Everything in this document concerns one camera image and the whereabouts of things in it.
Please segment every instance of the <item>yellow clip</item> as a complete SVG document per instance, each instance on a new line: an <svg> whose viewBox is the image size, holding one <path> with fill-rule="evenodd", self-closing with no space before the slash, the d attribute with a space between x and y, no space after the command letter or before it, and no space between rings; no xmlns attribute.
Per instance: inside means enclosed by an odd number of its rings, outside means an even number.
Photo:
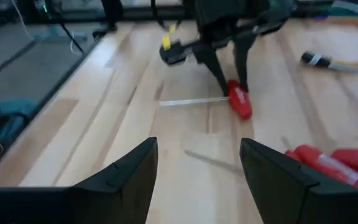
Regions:
<svg viewBox="0 0 358 224"><path fill-rule="evenodd" d="M171 40L169 38L169 35L174 33L176 29L177 29L176 24L170 25L169 32L162 37L162 45L164 46L164 50L171 49Z"/></svg>
<svg viewBox="0 0 358 224"><path fill-rule="evenodd" d="M171 48L171 41L169 39L169 34L165 34L162 37L162 45L164 46L164 50L169 50Z"/></svg>
<svg viewBox="0 0 358 224"><path fill-rule="evenodd" d="M173 34L177 29L177 25L176 24L172 24L169 27L169 34Z"/></svg>

